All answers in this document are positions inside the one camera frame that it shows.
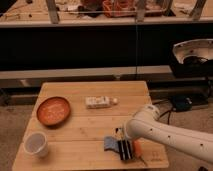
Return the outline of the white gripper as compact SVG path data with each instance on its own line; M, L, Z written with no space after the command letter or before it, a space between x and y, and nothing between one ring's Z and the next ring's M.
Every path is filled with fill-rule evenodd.
M121 140L126 140L126 144L127 144L127 152L128 152L128 155L129 155L129 159L133 159L133 155L132 155L132 148L131 148L131 145L130 145L130 141L133 141L133 138L127 136L124 132L124 129L122 127L117 127L115 129L115 137L116 139L118 140L117 141L117 144L118 144L118 149L119 149L119 155L120 155L120 159L123 161L123 160L127 160L125 158L125 152L124 152L124 149L123 149L123 144L122 144L122 141Z

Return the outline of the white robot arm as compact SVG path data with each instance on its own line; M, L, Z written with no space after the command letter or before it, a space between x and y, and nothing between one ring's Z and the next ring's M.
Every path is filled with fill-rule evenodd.
M160 123L159 109L146 104L117 130L124 140L145 138L213 164L213 134Z

